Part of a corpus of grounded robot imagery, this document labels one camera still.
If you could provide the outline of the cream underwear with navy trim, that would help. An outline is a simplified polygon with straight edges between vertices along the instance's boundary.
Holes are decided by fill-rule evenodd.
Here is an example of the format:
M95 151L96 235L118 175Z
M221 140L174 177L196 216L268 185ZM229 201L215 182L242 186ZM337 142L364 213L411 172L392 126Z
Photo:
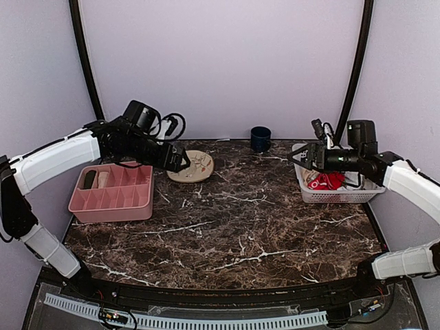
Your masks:
M109 172L99 172L97 188L105 188L109 178Z

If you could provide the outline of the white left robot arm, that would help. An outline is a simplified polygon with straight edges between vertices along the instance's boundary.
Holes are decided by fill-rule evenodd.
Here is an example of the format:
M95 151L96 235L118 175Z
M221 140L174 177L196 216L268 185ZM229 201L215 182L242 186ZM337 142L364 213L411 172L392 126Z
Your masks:
M81 165L102 158L115 162L131 158L138 164L174 173L188 168L190 160L186 150L165 140L164 132L159 129L159 137L153 137L123 118L96 121L26 155L2 157L1 223L4 232L24 244L62 277L71 279L69 286L80 298L92 299L97 294L97 285L82 274L87 268L39 220L40 215L46 214L42 206L33 210L30 204L35 200L43 202L36 193L54 197L60 192L57 184L62 179L78 171Z

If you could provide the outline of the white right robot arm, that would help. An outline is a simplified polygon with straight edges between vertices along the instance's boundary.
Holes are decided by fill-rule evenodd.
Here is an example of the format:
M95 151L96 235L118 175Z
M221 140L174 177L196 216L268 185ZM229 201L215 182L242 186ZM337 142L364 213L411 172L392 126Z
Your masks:
M423 173L439 181L439 144L425 142L379 143L379 150L392 151L409 159ZM396 192L386 191L371 202L373 214L378 220L391 252L415 248L439 240L439 224L425 211Z

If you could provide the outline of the bird pattern ceramic plate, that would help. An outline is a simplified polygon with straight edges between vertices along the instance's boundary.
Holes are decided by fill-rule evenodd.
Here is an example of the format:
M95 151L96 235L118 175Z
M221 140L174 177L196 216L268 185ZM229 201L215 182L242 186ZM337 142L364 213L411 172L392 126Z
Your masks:
M209 178L215 169L213 158L203 151L189 150L186 153L190 166L178 173L168 171L168 178L183 184L201 182Z

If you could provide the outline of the red garment in basket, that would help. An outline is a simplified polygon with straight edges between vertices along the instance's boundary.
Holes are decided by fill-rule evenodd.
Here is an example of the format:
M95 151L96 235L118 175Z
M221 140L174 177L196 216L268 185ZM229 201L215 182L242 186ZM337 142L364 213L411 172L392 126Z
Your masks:
M344 182L345 176L342 173L320 173L307 187L312 190L337 190Z

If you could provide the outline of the dark blue mug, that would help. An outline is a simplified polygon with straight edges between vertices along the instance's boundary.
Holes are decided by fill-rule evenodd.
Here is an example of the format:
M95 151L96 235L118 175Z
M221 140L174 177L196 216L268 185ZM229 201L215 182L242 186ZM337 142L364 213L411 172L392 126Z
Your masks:
M251 133L251 149L256 153L264 153L271 146L271 130L264 126L253 127Z

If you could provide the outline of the white garment in basket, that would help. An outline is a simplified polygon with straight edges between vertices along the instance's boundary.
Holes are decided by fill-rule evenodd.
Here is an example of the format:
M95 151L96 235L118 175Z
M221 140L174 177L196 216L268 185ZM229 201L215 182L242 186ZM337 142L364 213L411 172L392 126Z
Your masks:
M360 173L345 172L343 186L347 190L361 190L364 187L364 176Z

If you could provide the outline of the white plastic laundry basket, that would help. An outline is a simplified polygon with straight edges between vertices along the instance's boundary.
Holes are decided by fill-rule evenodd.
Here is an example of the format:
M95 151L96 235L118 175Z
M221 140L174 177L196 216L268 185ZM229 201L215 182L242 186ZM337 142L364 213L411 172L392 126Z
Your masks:
M381 194L385 188L364 178L364 187L361 190L347 190L344 186L337 190L312 190L307 184L315 179L319 173L313 170L294 165L296 178L300 185L302 200L311 204L363 204L374 196Z

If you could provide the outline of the pink divided organizer box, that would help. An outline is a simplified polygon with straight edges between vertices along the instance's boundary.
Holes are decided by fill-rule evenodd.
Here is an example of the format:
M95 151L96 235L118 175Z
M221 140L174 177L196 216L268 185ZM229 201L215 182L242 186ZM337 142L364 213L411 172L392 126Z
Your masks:
M83 190L85 173L96 170L93 188ZM99 172L109 172L105 188L97 188ZM68 210L82 223L142 221L153 214L152 166L136 162L101 164L82 169Z

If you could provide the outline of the black rolled item in organizer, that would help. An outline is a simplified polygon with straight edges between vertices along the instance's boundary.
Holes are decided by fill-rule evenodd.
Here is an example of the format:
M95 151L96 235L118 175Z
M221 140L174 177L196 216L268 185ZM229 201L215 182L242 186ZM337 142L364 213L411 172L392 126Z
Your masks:
M94 180L96 177L96 170L89 170L85 173L85 178L83 180L82 189L90 190L94 187Z

